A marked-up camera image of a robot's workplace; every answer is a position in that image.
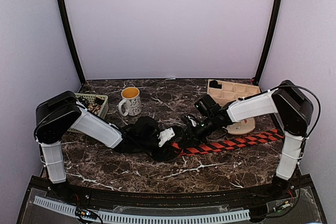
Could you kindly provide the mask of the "red navy striped tie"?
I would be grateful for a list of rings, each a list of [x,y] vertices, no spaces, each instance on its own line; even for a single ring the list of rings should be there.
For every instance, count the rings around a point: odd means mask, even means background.
[[[197,147],[182,148],[177,142],[173,142],[172,146],[180,151],[180,156],[194,156],[198,154],[218,153],[222,151],[232,151],[239,148],[265,144],[278,140],[284,140],[285,135],[279,129],[272,129],[255,135],[233,138],[230,140],[211,142],[201,144]]]

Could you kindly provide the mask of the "white patterned mug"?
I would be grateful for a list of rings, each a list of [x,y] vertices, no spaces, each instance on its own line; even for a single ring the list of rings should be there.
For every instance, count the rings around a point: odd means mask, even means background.
[[[118,104],[119,113],[122,116],[137,116],[142,112],[140,90],[136,87],[128,87],[121,91],[122,100]]]

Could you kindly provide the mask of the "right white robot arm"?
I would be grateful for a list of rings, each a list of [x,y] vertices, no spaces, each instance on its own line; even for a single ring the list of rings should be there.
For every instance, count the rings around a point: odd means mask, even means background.
[[[317,97],[309,89],[285,80],[277,87],[260,94],[239,98],[224,106],[206,94],[194,104],[205,118],[203,121],[198,122],[190,115],[182,117],[182,121],[186,124],[186,138],[205,142],[207,136],[222,127],[245,119],[270,115],[285,137],[276,169],[276,177],[280,179],[268,187],[269,197],[278,200],[287,193],[288,184],[285,180],[292,177],[302,158],[306,141],[316,127],[315,123],[311,123],[313,103],[306,93]]]

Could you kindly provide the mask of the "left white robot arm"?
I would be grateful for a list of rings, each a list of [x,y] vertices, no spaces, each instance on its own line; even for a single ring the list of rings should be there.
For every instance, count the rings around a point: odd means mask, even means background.
[[[62,136],[77,130],[118,153],[146,153],[157,162],[176,158],[180,150],[172,140],[179,134],[175,128],[159,129],[156,120],[142,116],[134,124],[120,128],[89,111],[71,91],[65,91],[39,104],[35,111],[35,141],[42,152],[53,191],[63,201],[74,197],[69,186],[61,149]]]

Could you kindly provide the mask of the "bird pattern ceramic plate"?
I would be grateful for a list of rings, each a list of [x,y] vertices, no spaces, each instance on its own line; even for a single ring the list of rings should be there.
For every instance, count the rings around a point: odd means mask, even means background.
[[[245,135],[255,129],[256,123],[254,118],[244,119],[226,127],[228,134]]]

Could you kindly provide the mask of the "wooden compartment organizer box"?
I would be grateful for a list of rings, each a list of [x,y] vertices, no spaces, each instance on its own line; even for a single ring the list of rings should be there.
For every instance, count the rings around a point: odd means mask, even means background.
[[[209,82],[211,80],[212,79],[208,80],[207,94],[209,94],[220,106],[236,101],[238,98],[246,98],[260,93],[260,88],[258,86],[221,80],[217,81],[222,84],[222,89],[210,88]]]

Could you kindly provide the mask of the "black rolled tie in box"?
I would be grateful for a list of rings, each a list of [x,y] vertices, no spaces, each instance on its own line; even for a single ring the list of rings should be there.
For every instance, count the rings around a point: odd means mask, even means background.
[[[214,89],[222,89],[222,84],[220,84],[217,80],[211,80],[209,82],[209,87]]]

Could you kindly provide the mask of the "green plastic basket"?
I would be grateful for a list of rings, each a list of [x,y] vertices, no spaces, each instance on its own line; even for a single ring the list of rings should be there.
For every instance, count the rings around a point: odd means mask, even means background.
[[[68,91],[69,102],[67,123],[69,132],[89,134],[98,132],[107,126],[104,116],[107,112],[107,96]]]

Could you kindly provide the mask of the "brown patterned tie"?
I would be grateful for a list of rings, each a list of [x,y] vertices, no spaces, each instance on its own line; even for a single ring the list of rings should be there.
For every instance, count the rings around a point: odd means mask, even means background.
[[[89,111],[94,114],[98,114],[104,103],[104,99],[98,97],[85,97],[83,95],[77,97],[77,100],[83,104]]]

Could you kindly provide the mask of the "black front rail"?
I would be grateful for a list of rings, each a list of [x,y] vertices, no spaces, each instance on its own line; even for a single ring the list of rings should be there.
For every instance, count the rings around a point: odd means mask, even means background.
[[[295,190],[301,189],[300,200],[303,205],[308,202],[313,206],[319,206],[320,201],[317,191],[313,185],[310,175],[303,175],[300,179],[295,178],[290,184]],[[48,180],[32,176],[25,192],[24,200],[28,202],[28,198],[33,193],[33,189],[37,193],[42,193],[52,199],[58,199],[57,196],[48,189]],[[113,191],[104,189],[95,189],[82,187],[77,185],[69,185],[70,196],[75,204],[77,202],[76,194],[79,197],[79,205],[94,210],[99,208],[112,209],[112,207],[132,206],[132,207],[148,207],[148,208],[183,208],[183,207],[208,207],[214,205],[229,205],[230,207],[258,208],[271,203],[275,198],[267,195],[267,190],[271,184],[233,189],[222,190],[205,193],[177,193],[177,194],[149,194],[149,193],[130,193],[123,191]]]

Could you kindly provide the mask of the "right black frame post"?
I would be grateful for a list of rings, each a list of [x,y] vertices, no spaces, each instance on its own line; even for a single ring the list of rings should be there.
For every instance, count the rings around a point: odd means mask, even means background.
[[[272,11],[270,15],[269,26],[266,33],[265,43],[263,46],[263,50],[261,52],[259,64],[255,73],[255,76],[251,79],[253,85],[258,86],[263,75],[263,71],[267,62],[267,58],[269,55],[272,39],[274,37],[277,19],[279,15],[281,0],[274,0],[272,5]]]

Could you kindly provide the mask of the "black frame post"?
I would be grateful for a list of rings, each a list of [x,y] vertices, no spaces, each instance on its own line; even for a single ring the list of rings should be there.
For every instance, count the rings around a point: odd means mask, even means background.
[[[272,5],[272,11],[270,15],[269,26],[266,33],[265,43],[263,46],[263,50],[261,52],[259,64],[255,73],[255,76],[251,79],[253,85],[258,86],[263,75],[263,71],[267,62],[267,58],[269,55],[272,39],[274,37],[277,19],[279,15],[281,0],[274,0]]]
[[[85,84],[86,79],[85,75],[82,69],[82,66],[80,64],[79,56],[77,53],[74,37],[72,35],[71,27],[70,27],[70,22],[69,22],[69,17],[67,13],[67,8],[66,8],[66,2],[65,0],[57,0],[58,8],[59,8],[59,13],[62,21],[62,26],[64,29],[64,33],[66,36],[66,41],[68,44],[68,48],[70,51],[70,55],[77,73],[77,76],[79,78],[79,81],[81,85]]]

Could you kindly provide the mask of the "left black frame post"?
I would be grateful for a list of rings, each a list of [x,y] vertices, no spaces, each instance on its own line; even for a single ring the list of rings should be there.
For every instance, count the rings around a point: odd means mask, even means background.
[[[69,22],[69,17],[67,13],[67,8],[66,8],[66,2],[65,0],[57,0],[58,8],[59,8],[59,13],[62,21],[62,26],[64,29],[64,33],[66,36],[66,41],[68,44],[68,48],[70,51],[70,55],[77,73],[77,76],[79,78],[79,81],[81,85],[85,84],[86,79],[85,75],[82,69],[82,66],[80,64],[79,56],[77,53],[74,37],[72,35],[71,27],[70,27],[70,22]]]

